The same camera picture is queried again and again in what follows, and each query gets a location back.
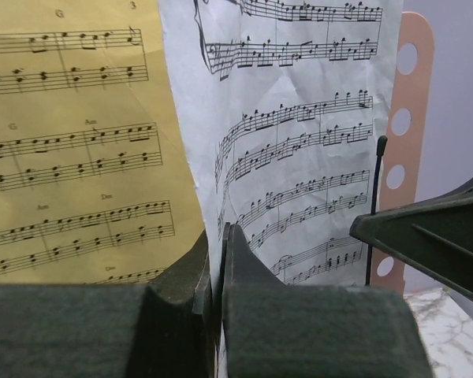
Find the yellow sheet music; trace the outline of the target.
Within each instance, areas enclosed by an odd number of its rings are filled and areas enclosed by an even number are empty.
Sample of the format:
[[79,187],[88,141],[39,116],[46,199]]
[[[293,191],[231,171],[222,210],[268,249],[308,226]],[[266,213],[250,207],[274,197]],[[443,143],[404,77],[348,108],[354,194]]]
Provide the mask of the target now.
[[145,283],[203,230],[155,1],[0,1],[0,284]]

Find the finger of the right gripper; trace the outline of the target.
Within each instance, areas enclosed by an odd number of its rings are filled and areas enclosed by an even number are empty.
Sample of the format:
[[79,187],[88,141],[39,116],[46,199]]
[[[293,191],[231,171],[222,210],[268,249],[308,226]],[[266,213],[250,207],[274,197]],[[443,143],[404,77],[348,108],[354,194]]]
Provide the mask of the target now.
[[473,301],[473,177],[436,198],[359,215],[349,234]]

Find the pink music stand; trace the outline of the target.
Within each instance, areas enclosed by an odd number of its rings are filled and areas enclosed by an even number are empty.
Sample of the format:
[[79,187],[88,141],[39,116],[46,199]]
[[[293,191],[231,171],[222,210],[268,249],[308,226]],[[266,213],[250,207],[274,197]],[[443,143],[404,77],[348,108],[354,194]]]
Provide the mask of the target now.
[[415,201],[423,147],[426,112],[434,63],[434,33],[427,19],[415,12],[402,13],[397,47],[412,45],[417,52],[410,73],[396,70],[386,130],[380,210]]

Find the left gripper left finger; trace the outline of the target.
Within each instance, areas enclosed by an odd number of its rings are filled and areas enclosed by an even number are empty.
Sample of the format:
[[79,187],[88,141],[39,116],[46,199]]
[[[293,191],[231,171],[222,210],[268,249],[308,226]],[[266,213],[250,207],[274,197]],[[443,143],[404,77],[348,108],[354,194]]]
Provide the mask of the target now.
[[144,283],[0,284],[0,377],[210,377],[207,237]]

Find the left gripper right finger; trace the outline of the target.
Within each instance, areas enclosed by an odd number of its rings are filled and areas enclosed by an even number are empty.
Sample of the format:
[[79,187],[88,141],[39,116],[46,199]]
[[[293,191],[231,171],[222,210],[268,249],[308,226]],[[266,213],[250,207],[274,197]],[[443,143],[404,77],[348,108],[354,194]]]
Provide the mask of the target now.
[[379,287],[289,286],[223,232],[222,322],[230,377],[431,377],[413,313]]

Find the white sheet music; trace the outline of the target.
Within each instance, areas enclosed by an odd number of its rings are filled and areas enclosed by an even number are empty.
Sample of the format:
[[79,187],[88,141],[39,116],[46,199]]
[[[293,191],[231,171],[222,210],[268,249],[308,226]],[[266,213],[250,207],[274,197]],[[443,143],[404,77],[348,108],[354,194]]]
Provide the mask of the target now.
[[222,309],[227,224],[289,286],[364,282],[400,1],[162,1],[166,63]]

